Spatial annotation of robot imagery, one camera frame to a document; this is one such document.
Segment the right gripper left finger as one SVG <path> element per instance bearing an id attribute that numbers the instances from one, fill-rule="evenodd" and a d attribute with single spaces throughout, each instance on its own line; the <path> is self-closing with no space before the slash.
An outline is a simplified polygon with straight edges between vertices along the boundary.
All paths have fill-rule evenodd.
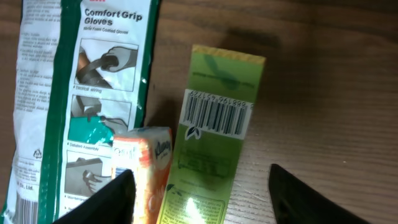
<path id="1" fill-rule="evenodd" d="M 125 170 L 53 224 L 131 224 L 135 197 L 134 175 Z"/>

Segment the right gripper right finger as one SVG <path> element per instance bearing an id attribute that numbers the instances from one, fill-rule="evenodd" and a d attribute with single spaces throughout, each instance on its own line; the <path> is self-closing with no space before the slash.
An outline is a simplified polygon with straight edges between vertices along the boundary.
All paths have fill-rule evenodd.
<path id="1" fill-rule="evenodd" d="M 271 164 L 268 190 L 277 223 L 369 224 L 327 199 L 278 164 Z"/>

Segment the orange juice carton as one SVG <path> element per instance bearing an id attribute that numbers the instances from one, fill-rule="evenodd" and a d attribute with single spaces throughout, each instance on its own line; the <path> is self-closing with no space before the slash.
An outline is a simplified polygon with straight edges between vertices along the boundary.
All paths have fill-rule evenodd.
<path id="1" fill-rule="evenodd" d="M 115 135 L 111 178 L 131 170 L 136 183 L 133 223 L 157 221 L 172 164 L 172 132 L 168 127 L 136 128 Z"/>

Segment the green juice carton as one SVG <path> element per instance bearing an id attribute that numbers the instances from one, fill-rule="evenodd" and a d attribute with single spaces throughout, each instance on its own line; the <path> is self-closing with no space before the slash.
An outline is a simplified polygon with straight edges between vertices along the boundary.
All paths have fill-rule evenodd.
<path id="1" fill-rule="evenodd" d="M 193 46 L 159 223 L 224 222 L 265 64 Z"/>

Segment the green white snack bag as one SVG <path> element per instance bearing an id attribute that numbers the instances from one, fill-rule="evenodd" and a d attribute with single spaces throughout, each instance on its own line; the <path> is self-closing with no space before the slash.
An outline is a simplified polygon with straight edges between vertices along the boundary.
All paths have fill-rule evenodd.
<path id="1" fill-rule="evenodd" d="M 2 223 L 52 223 L 111 177 L 141 127 L 159 0 L 24 0 Z"/>

